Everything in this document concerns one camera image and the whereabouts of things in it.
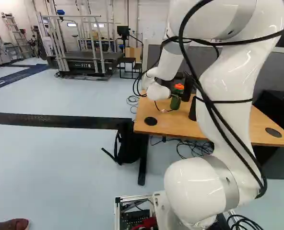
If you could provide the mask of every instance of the black floor stripe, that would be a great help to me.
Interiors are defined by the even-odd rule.
[[[36,65],[16,65],[16,64],[10,64],[10,65],[7,65],[6,67],[26,67],[26,68],[32,68]]]
[[[0,125],[12,126],[116,130],[121,124],[130,122],[131,118],[0,113]]]

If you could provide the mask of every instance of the black circular grommet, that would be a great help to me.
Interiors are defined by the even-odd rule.
[[[144,122],[145,122],[148,126],[155,126],[155,125],[157,125],[157,123],[158,123],[157,119],[154,118],[154,117],[151,117],[151,116],[145,118]]]
[[[270,135],[276,137],[276,138],[282,137],[282,134],[279,131],[277,131],[273,128],[266,128],[266,132],[269,133]]]

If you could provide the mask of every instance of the orange cap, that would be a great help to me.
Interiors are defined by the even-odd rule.
[[[185,89],[185,86],[183,86],[182,84],[176,84],[175,86],[175,89],[177,89],[177,90],[184,90]]]

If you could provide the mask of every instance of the shoe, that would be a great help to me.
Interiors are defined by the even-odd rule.
[[[27,219],[10,219],[0,222],[0,230],[28,230],[29,221]]]

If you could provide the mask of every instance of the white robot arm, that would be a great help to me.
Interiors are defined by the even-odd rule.
[[[199,0],[171,0],[168,35],[178,35],[188,11]],[[184,37],[242,41],[276,33],[284,28],[282,0],[214,0],[192,16]],[[244,101],[253,96],[259,71],[279,37],[240,46],[225,46],[220,57],[201,75],[200,83],[212,101]],[[154,77],[173,79],[183,60],[177,42],[167,44],[158,67],[142,77],[142,88],[152,100],[170,96]],[[203,98],[200,91],[197,97]],[[215,107],[253,153],[249,137],[252,102],[218,103]],[[204,102],[197,101],[197,121],[214,143],[211,156],[175,162],[165,174],[165,192],[179,219],[189,229],[206,229],[217,214],[246,204],[258,195],[260,184],[226,143]],[[253,159],[223,125],[222,129],[242,158],[261,180]]]

